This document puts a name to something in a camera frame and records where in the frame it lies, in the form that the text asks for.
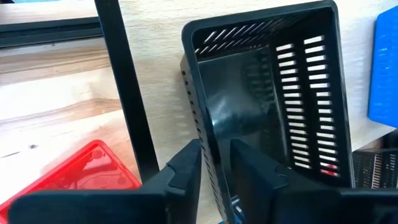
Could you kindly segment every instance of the black vertical bar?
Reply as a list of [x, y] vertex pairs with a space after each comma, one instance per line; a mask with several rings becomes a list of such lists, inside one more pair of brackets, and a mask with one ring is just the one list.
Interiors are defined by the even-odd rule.
[[150, 136], [119, 2], [117, 0], [96, 0], [95, 4], [141, 180], [144, 183], [158, 173], [159, 165]]

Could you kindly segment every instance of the red plastic tray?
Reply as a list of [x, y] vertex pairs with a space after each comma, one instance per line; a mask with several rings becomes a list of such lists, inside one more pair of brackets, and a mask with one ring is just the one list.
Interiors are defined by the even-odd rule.
[[57, 167], [0, 205], [0, 223], [7, 223], [11, 202], [43, 189], [137, 189], [141, 183], [100, 140], [94, 140]]

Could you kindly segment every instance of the black metal frame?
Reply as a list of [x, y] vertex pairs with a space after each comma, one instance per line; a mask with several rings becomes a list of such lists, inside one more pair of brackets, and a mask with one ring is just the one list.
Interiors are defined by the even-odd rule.
[[142, 182], [159, 172], [118, 1], [96, 1], [98, 17], [0, 25], [0, 49], [95, 37], [104, 39]]
[[118, 0], [96, 0], [95, 4], [141, 180], [144, 183], [159, 172], [159, 165], [150, 136], [119, 2]]
[[102, 37], [98, 17], [0, 25], [0, 49]]

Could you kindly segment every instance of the blue object inside basket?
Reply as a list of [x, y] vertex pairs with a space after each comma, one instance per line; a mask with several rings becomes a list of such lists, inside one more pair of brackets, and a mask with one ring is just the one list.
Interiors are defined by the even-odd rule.
[[398, 6], [377, 17], [369, 118], [398, 128]]

